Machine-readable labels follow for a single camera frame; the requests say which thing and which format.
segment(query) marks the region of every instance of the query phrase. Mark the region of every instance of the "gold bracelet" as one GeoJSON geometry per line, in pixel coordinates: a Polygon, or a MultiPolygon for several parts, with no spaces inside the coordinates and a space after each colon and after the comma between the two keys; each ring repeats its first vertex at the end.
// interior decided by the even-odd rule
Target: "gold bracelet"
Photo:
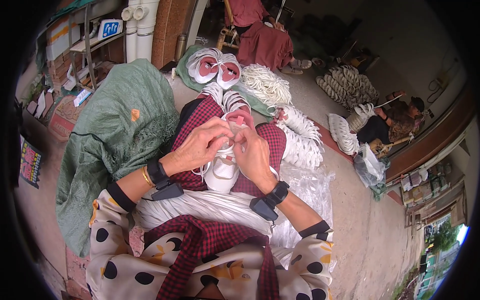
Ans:
{"type": "Polygon", "coordinates": [[[146,167],[146,166],[143,166],[143,167],[142,167],[142,174],[144,175],[144,178],[145,178],[145,180],[147,181],[148,185],[151,186],[152,188],[154,188],[155,185],[154,185],[153,183],[150,183],[150,180],[148,180],[147,174],[145,173],[145,167],[146,167]]]}

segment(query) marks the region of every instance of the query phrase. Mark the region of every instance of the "tree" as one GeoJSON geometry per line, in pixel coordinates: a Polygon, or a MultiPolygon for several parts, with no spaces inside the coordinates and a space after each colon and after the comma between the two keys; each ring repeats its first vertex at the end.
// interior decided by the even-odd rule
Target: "tree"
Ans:
{"type": "Polygon", "coordinates": [[[460,231],[460,226],[452,228],[450,220],[445,221],[438,231],[433,235],[433,247],[431,249],[433,254],[439,251],[446,251],[452,247],[456,241],[456,236],[460,231]]]}
{"type": "Polygon", "coordinates": [[[434,289],[429,289],[420,297],[420,300],[428,300],[431,296],[433,296],[434,293],[434,289]]]}

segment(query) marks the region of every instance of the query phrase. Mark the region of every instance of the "camouflage shirt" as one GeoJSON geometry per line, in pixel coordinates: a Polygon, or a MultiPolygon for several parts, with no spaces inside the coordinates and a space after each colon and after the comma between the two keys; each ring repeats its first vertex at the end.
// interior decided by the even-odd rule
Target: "camouflage shirt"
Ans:
{"type": "Polygon", "coordinates": [[[408,104],[395,100],[390,102],[391,109],[385,114],[392,120],[392,126],[388,131],[388,139],[393,143],[404,137],[415,128],[415,119],[408,115],[408,104]]]}

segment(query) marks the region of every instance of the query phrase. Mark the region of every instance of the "metal thermos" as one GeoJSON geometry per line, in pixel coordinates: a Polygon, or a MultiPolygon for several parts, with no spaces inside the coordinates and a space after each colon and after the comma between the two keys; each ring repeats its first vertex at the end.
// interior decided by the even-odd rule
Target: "metal thermos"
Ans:
{"type": "Polygon", "coordinates": [[[179,35],[177,38],[177,48],[175,49],[175,61],[179,61],[185,54],[187,47],[187,35],[179,35]]]}

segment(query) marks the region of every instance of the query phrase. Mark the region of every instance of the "red checkered fabric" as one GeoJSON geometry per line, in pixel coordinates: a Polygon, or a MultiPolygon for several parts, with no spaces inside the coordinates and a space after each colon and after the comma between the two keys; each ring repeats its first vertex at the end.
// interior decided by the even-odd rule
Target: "red checkered fabric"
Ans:
{"type": "Polygon", "coordinates": [[[171,232],[184,232],[185,236],[179,255],[158,291],[157,300],[178,299],[184,294],[199,260],[230,249],[247,239],[248,243],[265,246],[264,261],[257,281],[260,299],[280,299],[275,263],[266,235],[242,225],[207,222],[181,215],[145,233],[145,247],[171,232]]]}
{"type": "MultiPolygon", "coordinates": [[[[172,151],[175,151],[178,147],[180,147],[180,145],[185,141],[187,136],[194,128],[204,124],[214,116],[221,118],[223,115],[224,113],[220,105],[217,104],[211,95],[208,95],[202,102],[200,102],[195,111],[189,117],[188,121],[183,125],[179,135],[173,143],[172,151]]],[[[205,182],[202,182],[202,176],[195,175],[192,173],[192,171],[177,173],[170,176],[170,178],[174,182],[180,183],[184,190],[207,190],[207,185],[205,182]]]]}
{"type": "MultiPolygon", "coordinates": [[[[273,167],[278,174],[280,174],[280,163],[285,151],[285,146],[287,145],[287,137],[285,136],[285,132],[270,123],[261,124],[256,129],[258,135],[264,138],[268,143],[268,148],[270,150],[270,166],[273,167]]],[[[257,186],[248,180],[242,173],[239,174],[239,178],[237,179],[237,182],[231,191],[244,192],[254,197],[265,196],[257,188],[257,186]]]]}

